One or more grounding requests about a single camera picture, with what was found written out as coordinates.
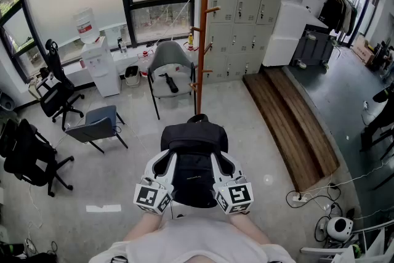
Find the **grey metal locker cabinet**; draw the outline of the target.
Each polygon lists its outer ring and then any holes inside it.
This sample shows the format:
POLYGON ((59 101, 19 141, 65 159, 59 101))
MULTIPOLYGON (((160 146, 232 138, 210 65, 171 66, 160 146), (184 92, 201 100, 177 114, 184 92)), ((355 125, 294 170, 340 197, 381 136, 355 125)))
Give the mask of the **grey metal locker cabinet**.
POLYGON ((204 83, 242 79, 258 73, 281 0, 209 0, 220 10, 207 15, 204 83))

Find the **dark grey wheeled cart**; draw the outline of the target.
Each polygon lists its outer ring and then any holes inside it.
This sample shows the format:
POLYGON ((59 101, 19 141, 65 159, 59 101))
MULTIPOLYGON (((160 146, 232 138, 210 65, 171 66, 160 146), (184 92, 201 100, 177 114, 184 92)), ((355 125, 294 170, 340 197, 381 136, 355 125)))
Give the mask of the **dark grey wheeled cart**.
POLYGON ((325 31, 306 28, 299 39, 290 66, 302 69, 321 66, 328 70, 328 62, 336 43, 336 38, 325 31))

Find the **empty clear water jug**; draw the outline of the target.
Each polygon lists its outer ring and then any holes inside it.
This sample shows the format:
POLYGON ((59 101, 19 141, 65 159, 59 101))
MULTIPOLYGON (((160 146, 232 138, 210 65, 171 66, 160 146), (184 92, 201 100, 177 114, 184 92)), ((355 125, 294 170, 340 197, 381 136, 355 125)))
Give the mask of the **empty clear water jug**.
POLYGON ((154 52, 152 49, 148 51, 143 51, 140 54, 137 54, 138 57, 138 66, 139 66, 139 71, 142 77, 146 78, 148 76, 148 67, 151 64, 152 58, 153 58, 154 52))
POLYGON ((198 47, 193 47, 189 45, 188 42, 185 42, 183 44, 184 51, 188 57, 188 59, 193 62, 195 65, 198 64, 198 52, 199 48, 198 47))

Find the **clothes rail with garments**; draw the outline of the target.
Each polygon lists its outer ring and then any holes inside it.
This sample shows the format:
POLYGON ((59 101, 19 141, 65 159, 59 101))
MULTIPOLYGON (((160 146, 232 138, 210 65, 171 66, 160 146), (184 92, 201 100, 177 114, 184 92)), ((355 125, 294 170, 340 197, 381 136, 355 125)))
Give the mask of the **clothes rail with garments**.
POLYGON ((358 10, 353 0, 326 0, 318 20, 330 31, 350 36, 356 24, 358 10))

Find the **wooden step platform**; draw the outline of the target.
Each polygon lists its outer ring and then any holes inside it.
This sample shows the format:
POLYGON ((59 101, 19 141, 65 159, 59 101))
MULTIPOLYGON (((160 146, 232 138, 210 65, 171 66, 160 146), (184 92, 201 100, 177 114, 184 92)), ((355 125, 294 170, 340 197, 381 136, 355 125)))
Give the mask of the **wooden step platform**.
POLYGON ((340 166, 337 155, 295 84, 280 68, 244 75, 297 191, 306 191, 340 166))

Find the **clear water dispenser bottle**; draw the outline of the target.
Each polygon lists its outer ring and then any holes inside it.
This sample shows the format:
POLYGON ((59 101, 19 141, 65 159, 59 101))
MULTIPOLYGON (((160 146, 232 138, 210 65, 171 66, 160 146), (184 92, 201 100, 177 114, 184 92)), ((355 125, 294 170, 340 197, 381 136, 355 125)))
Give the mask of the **clear water dispenser bottle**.
POLYGON ((96 24, 92 8, 85 7, 80 9, 74 14, 73 18, 81 41, 84 44, 92 44, 96 42, 100 36, 100 31, 96 24))

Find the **wooden coat rack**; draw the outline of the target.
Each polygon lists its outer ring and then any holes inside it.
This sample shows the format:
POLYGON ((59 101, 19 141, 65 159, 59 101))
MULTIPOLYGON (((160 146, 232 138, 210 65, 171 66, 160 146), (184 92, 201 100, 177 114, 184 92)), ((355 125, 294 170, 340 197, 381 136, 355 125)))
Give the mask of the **wooden coat rack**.
POLYGON ((196 93, 196 114, 201 114, 202 92, 203 92, 203 74, 212 73, 212 70, 204 69, 204 56, 211 48, 212 44, 206 44, 206 27, 207 15, 211 12, 220 10, 220 6, 208 8, 208 0, 201 0, 199 27, 193 26, 191 29, 199 33, 198 44, 198 67, 196 71, 196 81, 191 83, 192 90, 196 93))

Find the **blue-grey fabric chair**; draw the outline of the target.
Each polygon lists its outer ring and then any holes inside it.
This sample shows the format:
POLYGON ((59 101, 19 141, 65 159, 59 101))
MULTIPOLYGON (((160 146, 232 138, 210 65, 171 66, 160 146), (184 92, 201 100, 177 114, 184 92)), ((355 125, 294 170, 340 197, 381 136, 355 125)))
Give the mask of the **blue-grey fabric chair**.
POLYGON ((105 152, 94 141, 117 137, 124 147, 128 148, 116 129, 117 118, 125 125, 115 105, 97 108, 86 113, 84 124, 67 128, 65 133, 79 142, 91 144, 103 154, 105 152))

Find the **small white trash bin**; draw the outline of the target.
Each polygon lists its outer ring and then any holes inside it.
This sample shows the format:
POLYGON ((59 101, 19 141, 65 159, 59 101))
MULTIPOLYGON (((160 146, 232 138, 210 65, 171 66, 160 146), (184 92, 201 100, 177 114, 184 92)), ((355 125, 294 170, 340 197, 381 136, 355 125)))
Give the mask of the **small white trash bin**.
POLYGON ((129 87, 137 87, 140 84, 140 72, 137 65, 129 66, 126 68, 124 78, 126 85, 129 87))

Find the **person's right forearm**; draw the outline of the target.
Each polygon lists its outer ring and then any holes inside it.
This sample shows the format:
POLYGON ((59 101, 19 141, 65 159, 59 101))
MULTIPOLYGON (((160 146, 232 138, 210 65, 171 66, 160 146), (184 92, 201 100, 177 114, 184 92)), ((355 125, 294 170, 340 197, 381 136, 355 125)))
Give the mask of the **person's right forearm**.
POLYGON ((230 214, 229 220, 239 231, 253 239, 258 244, 267 245, 271 243, 266 234, 264 234, 263 231, 261 231, 253 221, 251 221, 248 215, 241 212, 230 214))

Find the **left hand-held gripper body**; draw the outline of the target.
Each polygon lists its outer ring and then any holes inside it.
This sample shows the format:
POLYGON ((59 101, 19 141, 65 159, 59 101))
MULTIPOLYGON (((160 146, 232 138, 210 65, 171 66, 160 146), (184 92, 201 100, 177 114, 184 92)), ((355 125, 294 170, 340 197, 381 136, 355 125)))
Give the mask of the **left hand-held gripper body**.
POLYGON ((172 201, 173 185, 142 177, 135 187, 133 203, 150 214, 163 214, 172 201))

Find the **black backpack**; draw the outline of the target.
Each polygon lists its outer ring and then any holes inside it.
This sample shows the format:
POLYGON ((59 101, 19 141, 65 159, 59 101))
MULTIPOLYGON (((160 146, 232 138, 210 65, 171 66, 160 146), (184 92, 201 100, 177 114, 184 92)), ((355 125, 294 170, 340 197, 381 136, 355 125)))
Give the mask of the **black backpack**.
POLYGON ((193 208, 214 208, 214 173, 211 155, 228 152, 228 136, 222 126, 205 114, 186 123, 167 126, 161 136, 161 151, 177 154, 172 185, 173 199, 193 208))

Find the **white round device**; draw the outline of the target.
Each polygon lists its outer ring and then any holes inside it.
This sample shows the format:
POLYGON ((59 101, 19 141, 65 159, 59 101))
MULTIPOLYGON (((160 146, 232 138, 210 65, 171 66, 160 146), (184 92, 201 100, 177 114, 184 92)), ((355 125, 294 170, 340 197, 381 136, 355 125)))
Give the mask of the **white round device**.
POLYGON ((329 237, 337 241, 346 241, 353 229, 353 221, 346 217, 333 217, 326 226, 329 237))

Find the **white water dispenser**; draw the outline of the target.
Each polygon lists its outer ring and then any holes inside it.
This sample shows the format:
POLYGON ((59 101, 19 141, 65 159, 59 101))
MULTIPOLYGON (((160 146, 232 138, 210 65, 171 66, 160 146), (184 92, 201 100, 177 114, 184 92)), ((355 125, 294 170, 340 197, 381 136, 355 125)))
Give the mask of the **white water dispenser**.
POLYGON ((102 97, 120 94, 120 76, 105 36, 85 44, 81 57, 102 97))

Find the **cardboard box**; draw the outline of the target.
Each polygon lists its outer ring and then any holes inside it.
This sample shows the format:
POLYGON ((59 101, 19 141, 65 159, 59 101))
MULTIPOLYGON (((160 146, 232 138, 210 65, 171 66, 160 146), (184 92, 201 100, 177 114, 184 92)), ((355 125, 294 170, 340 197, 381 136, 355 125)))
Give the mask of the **cardboard box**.
POLYGON ((374 50, 369 47, 369 41, 366 40, 362 34, 358 35, 352 47, 352 51, 366 66, 370 65, 375 57, 374 50))

